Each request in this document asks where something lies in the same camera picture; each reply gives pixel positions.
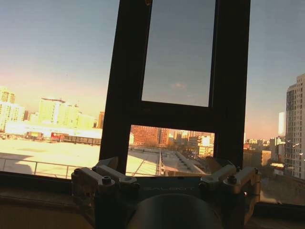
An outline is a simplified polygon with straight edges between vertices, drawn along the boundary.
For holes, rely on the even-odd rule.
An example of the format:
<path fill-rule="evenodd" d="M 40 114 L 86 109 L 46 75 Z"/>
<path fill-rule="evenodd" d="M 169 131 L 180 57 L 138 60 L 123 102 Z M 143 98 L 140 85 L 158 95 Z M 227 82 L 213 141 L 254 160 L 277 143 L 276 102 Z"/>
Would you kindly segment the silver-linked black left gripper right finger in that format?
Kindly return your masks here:
<path fill-rule="evenodd" d="M 255 167 L 236 167 L 225 159 L 204 159 L 199 197 L 215 206 L 254 206 L 260 201 L 261 174 Z"/>

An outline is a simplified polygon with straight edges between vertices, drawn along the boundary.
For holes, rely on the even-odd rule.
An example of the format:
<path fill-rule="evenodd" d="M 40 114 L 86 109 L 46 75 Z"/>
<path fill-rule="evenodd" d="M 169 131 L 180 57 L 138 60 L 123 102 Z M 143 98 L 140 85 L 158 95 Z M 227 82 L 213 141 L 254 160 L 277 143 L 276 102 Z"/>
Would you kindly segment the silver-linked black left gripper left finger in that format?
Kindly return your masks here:
<path fill-rule="evenodd" d="M 137 196 L 140 184 L 135 177 L 116 170 L 118 157 L 100 160 L 94 167 L 77 168 L 71 174 L 72 198 L 75 203 L 92 203 L 103 196 L 121 193 Z"/>

